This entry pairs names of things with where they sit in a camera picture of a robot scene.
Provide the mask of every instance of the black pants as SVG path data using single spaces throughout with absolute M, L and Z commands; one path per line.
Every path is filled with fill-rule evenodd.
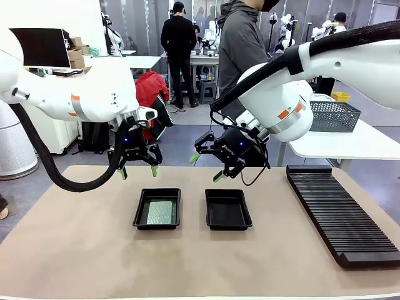
M 172 81 L 174 83 L 174 90 L 177 103 L 183 105 L 182 88 L 181 88 L 181 71 L 183 79 L 186 83 L 187 93 L 189 94 L 190 104 L 196 103 L 194 97 L 193 82 L 191 77 L 190 59 L 175 59 L 169 58 L 169 71 L 171 72 Z
M 315 93 L 318 94 L 325 94 L 331 97 L 333 86 L 335 85 L 335 79 L 334 78 L 325 78 L 322 76 L 319 76 L 317 78 L 317 89 L 315 90 Z

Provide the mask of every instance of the white cabinet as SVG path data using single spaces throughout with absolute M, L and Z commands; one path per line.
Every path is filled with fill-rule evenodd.
M 54 120 L 34 106 L 24 105 L 24 109 L 50 153 L 62 154 L 78 137 L 78 122 Z

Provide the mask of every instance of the beige table mat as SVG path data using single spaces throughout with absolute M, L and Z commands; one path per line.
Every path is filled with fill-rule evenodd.
M 104 166 L 73 166 L 75 181 Z M 400 291 L 400 270 L 343 271 L 286 179 L 266 171 L 251 187 L 213 184 L 219 168 L 128 167 L 86 193 L 52 186 L 0 245 L 0 294 L 97 299 L 182 296 L 353 296 Z M 250 181 L 259 169 L 246 168 Z M 347 174 L 335 177 L 400 247 L 400 229 Z M 138 231 L 142 188 L 181 188 L 175 231 Z M 245 232 L 210 231 L 204 190 L 243 189 L 253 221 Z

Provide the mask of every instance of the face mask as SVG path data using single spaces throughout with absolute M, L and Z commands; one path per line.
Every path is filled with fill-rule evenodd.
M 270 11 L 278 2 L 279 0 L 264 0 L 261 11 Z

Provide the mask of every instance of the gray hoodie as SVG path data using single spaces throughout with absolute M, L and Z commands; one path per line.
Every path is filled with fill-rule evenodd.
M 219 45 L 219 91 L 225 93 L 233 87 L 249 68 L 266 63 L 263 37 L 257 28 L 259 12 L 240 0 L 221 5 L 218 26 L 222 28 Z M 245 111 L 239 100 L 222 109 L 236 119 Z

